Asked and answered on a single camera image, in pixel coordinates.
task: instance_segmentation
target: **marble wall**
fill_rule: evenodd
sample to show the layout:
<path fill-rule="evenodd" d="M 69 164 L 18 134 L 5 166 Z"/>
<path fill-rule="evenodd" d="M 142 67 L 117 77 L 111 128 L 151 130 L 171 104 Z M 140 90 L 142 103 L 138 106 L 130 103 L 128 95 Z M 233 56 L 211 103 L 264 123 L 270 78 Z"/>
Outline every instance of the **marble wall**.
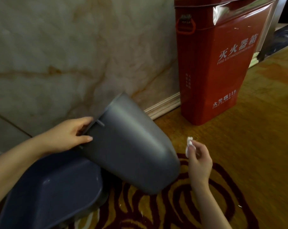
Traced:
<path fill-rule="evenodd" d="M 0 114 L 30 135 L 179 92 L 173 0 L 0 0 Z"/>

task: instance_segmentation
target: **red box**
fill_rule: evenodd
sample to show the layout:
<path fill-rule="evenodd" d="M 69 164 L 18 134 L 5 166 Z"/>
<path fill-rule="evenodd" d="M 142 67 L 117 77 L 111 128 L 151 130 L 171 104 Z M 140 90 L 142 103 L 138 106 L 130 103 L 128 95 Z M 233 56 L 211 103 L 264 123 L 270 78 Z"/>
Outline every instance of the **red box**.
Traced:
<path fill-rule="evenodd" d="M 175 0 L 182 115 L 201 125 L 236 104 L 274 0 Z"/>

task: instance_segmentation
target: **carpet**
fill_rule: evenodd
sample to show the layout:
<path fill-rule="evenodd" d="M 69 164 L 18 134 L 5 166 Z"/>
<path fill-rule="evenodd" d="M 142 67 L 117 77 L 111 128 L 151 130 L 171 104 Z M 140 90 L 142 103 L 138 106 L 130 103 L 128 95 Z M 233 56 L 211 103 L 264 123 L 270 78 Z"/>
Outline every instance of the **carpet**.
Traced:
<path fill-rule="evenodd" d="M 184 154 L 192 136 L 210 151 L 210 188 L 233 228 L 288 229 L 288 47 L 249 69 L 236 106 L 206 124 L 180 108 L 155 123 L 178 153 L 178 179 L 155 196 L 115 180 L 108 201 L 69 228 L 201 228 Z"/>

